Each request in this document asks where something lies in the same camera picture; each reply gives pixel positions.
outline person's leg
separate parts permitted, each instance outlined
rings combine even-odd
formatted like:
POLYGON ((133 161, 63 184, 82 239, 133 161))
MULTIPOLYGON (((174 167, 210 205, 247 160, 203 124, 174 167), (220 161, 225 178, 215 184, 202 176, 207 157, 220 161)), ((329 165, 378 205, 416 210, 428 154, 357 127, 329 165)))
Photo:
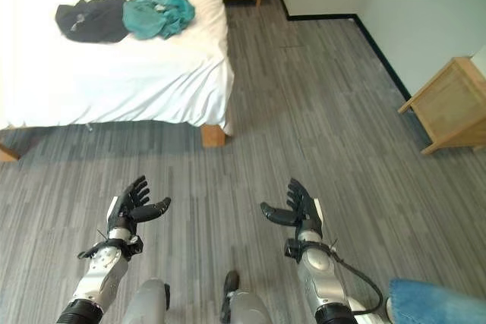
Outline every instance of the person's leg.
POLYGON ((231 324, 272 324, 264 302, 256 295, 238 290, 239 276, 231 271, 226 276, 220 320, 231 324))
POLYGON ((390 282, 395 324, 470 324, 484 322, 486 301, 426 282, 390 282))
POLYGON ((169 300, 168 285, 159 279, 145 281, 131 299, 122 324, 163 324, 169 300))

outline white bedding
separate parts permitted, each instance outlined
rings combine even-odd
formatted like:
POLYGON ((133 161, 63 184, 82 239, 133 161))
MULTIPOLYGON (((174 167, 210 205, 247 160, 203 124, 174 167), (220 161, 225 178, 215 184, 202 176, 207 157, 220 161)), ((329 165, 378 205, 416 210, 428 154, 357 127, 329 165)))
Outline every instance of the white bedding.
POLYGON ((233 73, 222 0, 190 0, 195 19, 168 40, 109 45, 60 33, 57 6, 78 0, 2 1, 0 129, 150 119, 224 127, 233 73))

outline floor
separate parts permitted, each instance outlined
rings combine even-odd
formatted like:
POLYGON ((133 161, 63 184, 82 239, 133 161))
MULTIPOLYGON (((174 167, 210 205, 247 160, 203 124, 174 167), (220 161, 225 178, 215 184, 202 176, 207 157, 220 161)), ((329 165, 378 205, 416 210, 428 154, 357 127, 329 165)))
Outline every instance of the floor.
POLYGON ((87 268, 77 253, 101 239, 112 196, 140 174, 173 204, 139 227, 144 253, 105 323, 153 276, 172 286, 168 323, 215 323, 233 268, 275 323, 313 322, 282 254, 292 229, 258 207, 284 207, 291 176, 320 198, 326 239, 385 293, 403 277, 485 298, 486 153, 422 156, 426 134, 396 112, 403 98, 352 21, 288 22, 279 0, 231 5, 228 17, 235 136, 224 148, 151 121, 2 132, 24 157, 0 165, 0 322, 55 321, 87 268))

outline bed frame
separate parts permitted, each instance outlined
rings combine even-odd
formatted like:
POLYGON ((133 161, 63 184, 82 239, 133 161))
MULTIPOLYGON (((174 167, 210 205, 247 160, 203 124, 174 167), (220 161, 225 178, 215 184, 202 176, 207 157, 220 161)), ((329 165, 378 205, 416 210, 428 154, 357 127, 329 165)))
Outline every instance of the bed frame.
MULTIPOLYGON (((222 147, 225 145, 226 135, 219 125, 203 125, 200 128, 200 135, 204 148, 222 147)), ((15 162, 20 159, 21 155, 14 150, 7 148, 0 143, 0 162, 15 162)))

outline black baseboard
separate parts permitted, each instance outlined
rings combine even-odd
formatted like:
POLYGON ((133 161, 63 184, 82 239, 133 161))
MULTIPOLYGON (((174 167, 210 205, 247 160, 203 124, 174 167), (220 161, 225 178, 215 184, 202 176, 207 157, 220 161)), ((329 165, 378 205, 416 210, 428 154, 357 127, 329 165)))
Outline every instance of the black baseboard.
POLYGON ((373 49, 375 55, 380 59, 381 63, 385 67, 385 70, 387 70, 387 73, 391 77, 393 83, 395 84, 396 88, 400 91, 402 94, 403 98, 405 100, 410 99, 412 96, 410 95, 409 91, 403 85, 402 80, 398 76, 398 74, 393 70, 392 65, 388 62, 387 58, 385 57, 385 54, 382 53, 380 50, 380 47, 378 47, 378 44, 375 42, 373 39, 373 36, 368 32, 366 29, 365 25, 359 18, 359 16, 355 13, 349 13, 349 14, 312 14, 312 15, 290 15, 289 10, 287 9, 286 3, 283 0, 280 0, 282 3, 282 7, 284 12, 286 13, 286 18, 289 21, 294 21, 294 20, 324 20, 324 19, 353 19, 358 26, 359 30, 365 37, 365 39, 368 41, 368 44, 370 47, 373 49))
POLYGON ((349 19, 354 18, 355 15, 353 13, 289 15, 287 20, 349 19))
POLYGON ((363 33, 363 36, 365 37, 365 39, 368 41, 368 44, 373 49, 375 55, 380 59, 381 63, 385 67, 385 70, 387 70, 387 73, 391 77, 396 88, 402 94, 403 98, 405 100, 410 99, 412 96, 410 95, 410 93, 407 90, 407 88, 405 87, 405 85, 403 85, 402 79, 400 79, 400 76, 398 76, 398 74, 395 72, 395 70, 393 70, 393 67, 388 62, 387 57, 385 56, 385 54, 382 53, 380 47, 378 47, 378 44, 375 42, 373 36, 368 32, 368 30, 366 29, 363 22, 361 22, 361 19, 359 18, 359 16, 357 14, 355 14, 353 19, 355 20, 355 23, 358 26, 361 33, 363 33))

